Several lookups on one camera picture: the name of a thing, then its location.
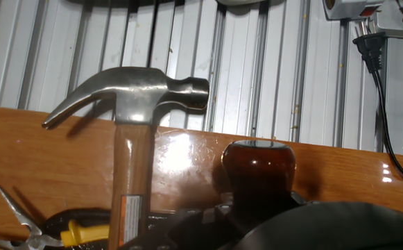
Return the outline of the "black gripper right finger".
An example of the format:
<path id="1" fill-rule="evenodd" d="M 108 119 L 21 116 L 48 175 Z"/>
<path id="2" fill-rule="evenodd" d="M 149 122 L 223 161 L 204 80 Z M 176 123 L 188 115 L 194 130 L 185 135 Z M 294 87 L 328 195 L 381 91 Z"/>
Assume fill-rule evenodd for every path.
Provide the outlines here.
<path id="1" fill-rule="evenodd" d="M 291 192 L 291 207 L 292 208 L 297 208 L 299 206 L 305 206 L 306 205 L 306 200 L 297 192 L 292 191 Z"/>

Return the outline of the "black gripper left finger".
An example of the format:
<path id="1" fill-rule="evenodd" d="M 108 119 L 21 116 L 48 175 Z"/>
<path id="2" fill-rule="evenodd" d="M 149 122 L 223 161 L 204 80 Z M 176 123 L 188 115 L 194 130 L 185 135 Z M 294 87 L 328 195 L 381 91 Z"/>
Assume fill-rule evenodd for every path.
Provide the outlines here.
<path id="1" fill-rule="evenodd" d="M 232 249 L 245 231 L 224 203 L 206 210 L 184 209 L 161 219 L 121 250 Z"/>

